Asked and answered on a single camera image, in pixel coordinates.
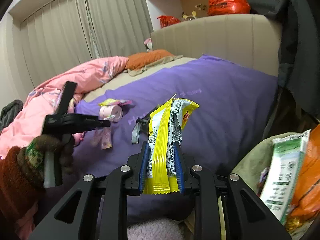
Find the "left hand in glove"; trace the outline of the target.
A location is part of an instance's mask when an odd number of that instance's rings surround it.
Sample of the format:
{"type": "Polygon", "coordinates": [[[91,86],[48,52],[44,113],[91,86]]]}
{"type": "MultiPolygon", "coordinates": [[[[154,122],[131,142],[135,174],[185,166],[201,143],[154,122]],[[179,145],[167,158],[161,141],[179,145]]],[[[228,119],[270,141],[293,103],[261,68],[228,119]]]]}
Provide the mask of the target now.
{"type": "Polygon", "coordinates": [[[46,152],[53,152],[58,156],[58,163],[67,174],[72,174],[74,138],[63,143],[50,135],[40,135],[32,140],[28,146],[20,149],[17,155],[17,162],[27,180],[32,183],[44,181],[44,155],[46,152]]]}

